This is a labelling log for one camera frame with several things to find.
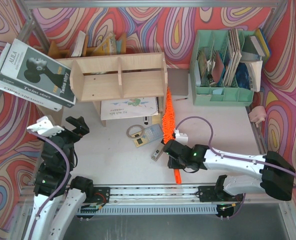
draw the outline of wooden shelf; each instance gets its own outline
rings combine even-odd
[[[168,83],[163,52],[58,61],[71,68],[70,88],[77,100],[93,102],[99,115],[103,100],[159,97],[161,114],[165,109]]]
[[[142,97],[163,97],[164,87],[159,71],[122,73],[123,97],[120,95],[118,73],[84,76],[80,102]]]
[[[164,86],[161,71],[140,71],[122,74],[123,97],[163,97]]]

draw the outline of green plastic organizer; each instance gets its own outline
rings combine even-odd
[[[245,43],[245,37],[254,35],[254,31],[238,31],[240,48]],[[194,41],[191,62],[190,62],[190,80],[192,88],[193,104],[197,106],[228,106],[228,107],[247,107],[253,102],[254,92],[245,88],[238,87],[236,78],[233,79],[231,87],[216,86],[196,86],[195,64],[199,52],[204,47],[211,48],[210,45],[214,39],[213,49],[219,51],[225,59],[229,33],[228,30],[198,30]],[[216,89],[222,89],[221,95],[213,94]]]

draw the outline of notebook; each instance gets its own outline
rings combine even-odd
[[[101,101],[101,120],[148,117],[158,113],[156,97]]]

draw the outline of aluminum frame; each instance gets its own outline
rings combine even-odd
[[[28,9],[104,7],[271,7],[282,0],[23,0]]]
[[[26,42],[32,32],[36,35],[41,46],[45,51],[49,49],[49,41],[41,26],[37,22],[35,16],[32,13],[32,9],[36,8],[83,8],[87,7],[271,7],[272,11],[268,17],[265,25],[263,26],[263,32],[265,34],[270,33],[273,29],[275,23],[278,21],[280,14],[283,12],[284,8],[287,5],[287,0],[16,0],[18,6],[22,10],[22,13],[26,17],[27,21],[22,27],[17,39]],[[257,147],[260,154],[267,152],[267,146],[264,143],[262,133],[259,128],[255,127],[255,124],[251,124],[252,130],[257,142]],[[153,204],[153,205],[163,205],[169,204],[169,201],[175,201],[178,204],[200,204],[197,198],[192,195],[191,191],[195,190],[196,186],[205,185],[205,184],[192,184],[190,190],[179,190],[177,185],[116,185],[110,186],[115,188],[112,190],[113,195],[110,200],[115,204],[125,205],[144,205],[144,204]],[[161,194],[161,189],[167,187],[167,196]],[[132,194],[144,194],[142,197],[136,195],[135,197]],[[25,223],[30,212],[30,208],[27,207],[32,203],[33,199],[33,187],[27,186],[23,189],[19,206],[19,225],[15,226],[15,233],[18,234],[19,226],[19,235],[24,232]],[[247,195],[245,203],[277,203],[275,199],[268,197],[265,194],[256,194],[256,195]],[[289,234],[290,239],[296,239],[296,207],[294,203],[279,203],[280,210]]]

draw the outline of colorful swirl pattern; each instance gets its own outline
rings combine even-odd
[[[80,30],[96,46],[114,32],[127,33],[128,53],[165,53],[167,64],[189,68],[198,29],[238,26],[254,30],[269,15],[270,8],[221,7],[120,7],[34,9],[33,13],[50,40],[62,49],[73,43]]]
[[[268,149],[278,151],[296,169],[296,0],[288,0],[267,39],[272,56],[254,104],[266,108],[262,133]],[[296,190],[293,196],[296,203]]]
[[[89,46],[98,45],[109,32],[117,38],[127,33],[128,53],[163,51],[168,66],[187,69],[198,29],[254,30],[264,24],[270,8],[41,8],[33,13],[61,49],[70,47],[79,30],[89,35]],[[0,53],[23,22],[14,0],[0,0]],[[254,103],[266,107],[262,131],[269,149],[279,151],[296,168],[296,0],[289,0],[267,38],[273,54]],[[29,44],[40,48],[33,35]],[[39,116],[36,107],[22,99],[5,93],[0,100],[0,239],[8,236],[12,210],[41,148],[25,132]]]
[[[12,43],[23,19],[12,0],[0,0],[0,54]],[[32,35],[31,45],[38,42]],[[34,104],[4,93],[0,99],[0,239],[7,239],[20,191],[35,169],[41,142],[26,127],[40,117]]]

